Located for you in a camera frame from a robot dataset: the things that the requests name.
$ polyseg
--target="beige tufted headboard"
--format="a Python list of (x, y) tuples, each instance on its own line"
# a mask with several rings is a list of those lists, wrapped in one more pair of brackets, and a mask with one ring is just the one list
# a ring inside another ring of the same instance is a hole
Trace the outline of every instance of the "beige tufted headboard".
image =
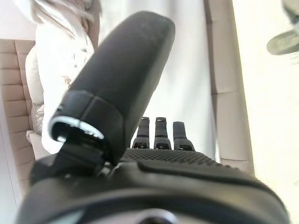
[(32, 130), (29, 116), (32, 102), (25, 75), (25, 59), (34, 44), (34, 41), (0, 39), (0, 85), (22, 195), (28, 193), (28, 176), (35, 161), (32, 146), (26, 139), (26, 131)]

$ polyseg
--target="cushion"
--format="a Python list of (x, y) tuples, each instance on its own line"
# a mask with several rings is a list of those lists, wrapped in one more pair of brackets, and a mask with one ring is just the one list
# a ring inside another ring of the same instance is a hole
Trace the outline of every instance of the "cushion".
[(42, 135), (43, 129), (43, 115), (44, 115), (44, 104), (32, 104), (31, 119), (32, 126), (35, 133)]
[(38, 64), (36, 57), (36, 47), (34, 46), (28, 53), (25, 63), (26, 80), (28, 90), (33, 104), (43, 104), (43, 86), (39, 78)]
[(42, 136), (36, 134), (34, 131), (27, 131), (27, 139), (32, 144), (34, 156), (36, 160), (50, 155), (42, 145)]

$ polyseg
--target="gray shoe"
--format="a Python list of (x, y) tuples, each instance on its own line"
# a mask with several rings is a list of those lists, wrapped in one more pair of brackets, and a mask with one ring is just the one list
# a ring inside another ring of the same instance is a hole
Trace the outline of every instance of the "gray shoe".
[(283, 8), (293, 29), (273, 37), (267, 50), (273, 55), (284, 55), (299, 51), (299, 0), (283, 0)]

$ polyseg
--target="beige upholstered panel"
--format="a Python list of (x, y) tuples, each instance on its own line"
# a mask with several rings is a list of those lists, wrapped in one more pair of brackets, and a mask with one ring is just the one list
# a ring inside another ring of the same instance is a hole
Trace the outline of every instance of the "beige upholstered panel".
[(22, 194), (29, 190), (29, 173), (35, 161), (26, 131), (32, 128), (25, 59), (34, 41), (0, 40), (0, 85)]
[(211, 90), (221, 162), (254, 174), (231, 0), (204, 0)]

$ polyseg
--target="white wall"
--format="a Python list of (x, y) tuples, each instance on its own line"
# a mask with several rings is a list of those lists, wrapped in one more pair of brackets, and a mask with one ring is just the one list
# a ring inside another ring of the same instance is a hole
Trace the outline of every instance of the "white wall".
[(35, 26), (21, 14), (13, 0), (1, 0), (0, 39), (35, 40)]
[(0, 223), (12, 224), (16, 213), (17, 204), (14, 197), (0, 125)]

